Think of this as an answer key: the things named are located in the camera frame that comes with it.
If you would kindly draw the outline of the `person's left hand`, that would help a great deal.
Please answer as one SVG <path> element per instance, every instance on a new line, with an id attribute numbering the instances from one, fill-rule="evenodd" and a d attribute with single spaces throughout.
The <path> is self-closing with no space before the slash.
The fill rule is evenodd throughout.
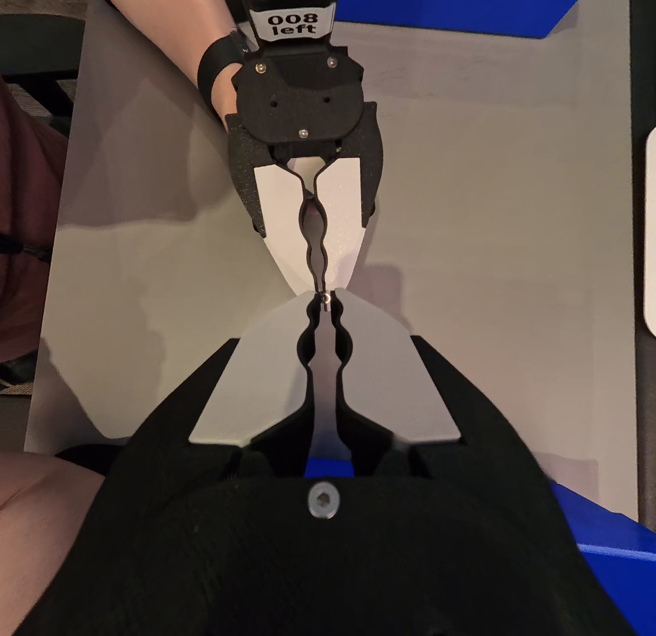
<path id="1" fill-rule="evenodd" d="M 233 63 L 226 66 L 217 75 L 211 91 L 211 104 L 224 126 L 225 131 L 228 131 L 226 124 L 226 115 L 236 114 L 237 94 L 233 85 L 233 78 L 235 74 L 242 68 L 239 63 Z"/>

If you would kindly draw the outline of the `black office chair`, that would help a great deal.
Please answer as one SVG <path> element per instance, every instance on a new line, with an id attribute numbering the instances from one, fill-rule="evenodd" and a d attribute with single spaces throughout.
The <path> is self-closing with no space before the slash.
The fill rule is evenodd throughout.
<path id="1" fill-rule="evenodd" d="M 78 76 L 85 22 L 48 14 L 1 15 L 1 75 Z"/>

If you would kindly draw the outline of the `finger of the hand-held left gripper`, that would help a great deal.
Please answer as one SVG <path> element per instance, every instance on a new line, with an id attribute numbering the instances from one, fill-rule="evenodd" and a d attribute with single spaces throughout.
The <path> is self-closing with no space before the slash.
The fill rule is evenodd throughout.
<path id="1" fill-rule="evenodd" d="M 296 295 L 317 292 L 311 248 L 302 228 L 307 207 L 302 177 L 276 164 L 255 167 L 254 175 L 269 253 Z"/>
<path id="2" fill-rule="evenodd" d="M 358 157 L 338 158 L 319 171 L 316 198 L 324 211 L 324 284 L 327 292 L 346 288 L 364 240 Z"/>

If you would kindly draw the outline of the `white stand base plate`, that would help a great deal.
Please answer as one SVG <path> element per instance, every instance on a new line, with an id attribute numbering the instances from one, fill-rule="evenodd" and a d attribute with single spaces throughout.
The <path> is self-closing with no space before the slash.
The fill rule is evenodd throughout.
<path id="1" fill-rule="evenodd" d="M 643 317 L 655 336 L 655 128 L 645 143 Z"/>

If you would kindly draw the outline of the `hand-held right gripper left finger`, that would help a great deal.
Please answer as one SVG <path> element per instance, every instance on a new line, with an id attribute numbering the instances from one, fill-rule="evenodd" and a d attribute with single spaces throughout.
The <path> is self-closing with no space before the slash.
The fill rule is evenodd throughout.
<path id="1" fill-rule="evenodd" d="M 319 295 L 308 291 L 276 307 L 239 339 L 189 436 L 191 444 L 247 448 L 281 438 L 312 440 Z"/>

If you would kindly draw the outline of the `blue plastic bin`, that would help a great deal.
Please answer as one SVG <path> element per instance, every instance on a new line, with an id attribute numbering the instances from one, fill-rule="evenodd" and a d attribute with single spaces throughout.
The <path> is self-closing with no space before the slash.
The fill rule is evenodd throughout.
<path id="1" fill-rule="evenodd" d="M 529 591 L 546 581 L 546 570 L 531 557 L 521 570 L 519 555 L 572 554 L 557 577 L 575 600 L 594 575 L 603 591 L 583 608 L 600 618 L 601 632 L 578 635 L 655 634 L 655 535 L 621 514 L 611 513 L 567 488 L 538 484 L 520 495 L 517 482 L 499 475 L 485 458 L 468 458 L 465 448 L 419 448 L 411 464 L 417 476 L 435 481 L 437 504 L 422 521 L 415 483 L 406 524 L 414 534 L 392 556 L 358 545 L 310 543 L 305 556 L 288 556 L 279 584 L 294 588 L 289 614 L 301 635 L 549 635 L 555 614 L 544 605 L 531 612 Z"/>
<path id="2" fill-rule="evenodd" d="M 578 0 L 339 0 L 341 22 L 544 39 Z"/>

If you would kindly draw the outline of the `person's left forearm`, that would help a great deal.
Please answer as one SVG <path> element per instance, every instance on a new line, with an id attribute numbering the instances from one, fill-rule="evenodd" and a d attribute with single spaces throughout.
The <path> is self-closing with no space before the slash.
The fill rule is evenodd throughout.
<path id="1" fill-rule="evenodd" d="M 225 0 L 109 0 L 194 84 L 205 51 L 236 25 Z"/>

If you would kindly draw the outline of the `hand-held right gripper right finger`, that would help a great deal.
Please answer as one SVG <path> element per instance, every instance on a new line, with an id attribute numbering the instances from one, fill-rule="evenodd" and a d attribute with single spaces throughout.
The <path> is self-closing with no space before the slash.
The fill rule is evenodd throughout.
<path id="1" fill-rule="evenodd" d="M 394 444 L 458 441 L 461 432 L 408 329 L 344 288 L 334 291 L 333 317 L 338 305 L 352 345 L 342 371 L 346 406 L 390 432 Z"/>

